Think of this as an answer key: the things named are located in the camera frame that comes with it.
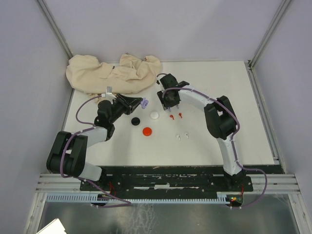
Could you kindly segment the purple earbud charging case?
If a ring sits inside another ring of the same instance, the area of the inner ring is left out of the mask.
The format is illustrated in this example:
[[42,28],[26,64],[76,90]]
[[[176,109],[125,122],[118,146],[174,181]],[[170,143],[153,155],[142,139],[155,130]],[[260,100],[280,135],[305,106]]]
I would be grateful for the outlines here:
[[149,101],[146,98],[143,98],[141,103],[140,103],[142,109],[145,109],[148,104],[149,104]]

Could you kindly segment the black earbud charging case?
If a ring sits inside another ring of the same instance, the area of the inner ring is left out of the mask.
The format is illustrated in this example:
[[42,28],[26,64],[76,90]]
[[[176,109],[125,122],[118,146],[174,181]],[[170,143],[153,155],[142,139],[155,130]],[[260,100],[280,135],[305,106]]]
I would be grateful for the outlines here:
[[131,124],[134,126],[138,126],[140,124],[140,119],[138,117],[134,117],[131,119]]

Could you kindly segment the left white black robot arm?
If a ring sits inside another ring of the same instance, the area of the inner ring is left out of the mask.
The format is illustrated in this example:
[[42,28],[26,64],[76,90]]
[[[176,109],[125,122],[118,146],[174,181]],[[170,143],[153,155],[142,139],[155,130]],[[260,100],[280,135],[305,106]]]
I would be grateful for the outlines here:
[[48,171],[60,174],[63,178],[76,177],[91,181],[97,190],[107,187],[108,178],[102,168],[86,162],[87,148],[110,140],[115,131],[114,122],[122,115],[130,115],[148,100],[141,97],[126,97],[121,94],[112,100],[103,100],[97,105],[97,116],[90,128],[76,133],[60,131],[57,133],[46,161]]

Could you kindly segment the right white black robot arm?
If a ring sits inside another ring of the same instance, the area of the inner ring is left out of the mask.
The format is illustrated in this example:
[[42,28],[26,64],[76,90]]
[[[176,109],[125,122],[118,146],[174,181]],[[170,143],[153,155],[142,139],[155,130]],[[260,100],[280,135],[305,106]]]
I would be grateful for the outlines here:
[[226,96],[213,98],[195,90],[186,81],[178,82],[172,74],[161,74],[156,81],[162,87],[157,96],[164,110],[186,102],[203,111],[208,132],[217,140],[222,159],[224,186],[234,191],[244,177],[235,148],[234,135],[240,128],[232,105]]

